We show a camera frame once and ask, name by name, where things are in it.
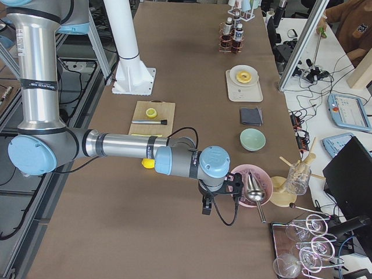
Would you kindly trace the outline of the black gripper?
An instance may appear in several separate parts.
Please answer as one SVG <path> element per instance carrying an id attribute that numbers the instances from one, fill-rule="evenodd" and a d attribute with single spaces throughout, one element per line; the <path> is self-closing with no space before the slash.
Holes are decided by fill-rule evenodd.
<path id="1" fill-rule="evenodd" d="M 210 215 L 212 211 L 212 202 L 217 195 L 230 195 L 234 202 L 235 207 L 238 207 L 238 202 L 242 197 L 242 175 L 239 173 L 227 173 L 224 180 L 217 186 L 209 186 L 203 180 L 198 180 L 199 192 L 202 194 L 202 214 Z"/>

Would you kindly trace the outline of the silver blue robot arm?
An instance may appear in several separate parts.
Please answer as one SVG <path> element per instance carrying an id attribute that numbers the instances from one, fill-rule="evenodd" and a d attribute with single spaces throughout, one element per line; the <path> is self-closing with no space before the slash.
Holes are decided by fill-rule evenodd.
<path id="1" fill-rule="evenodd" d="M 16 28 L 23 101 L 23 121 L 8 155 L 20 171 L 45 174 L 81 157 L 147 158 L 158 173 L 198 180 L 203 214 L 216 206 L 218 194 L 240 200 L 242 176 L 229 172 L 230 157 L 219 146 L 199 151 L 187 137 L 104 134 L 69 128 L 62 121 L 55 35 L 90 31 L 87 1 L 5 1 L 5 6 Z"/>

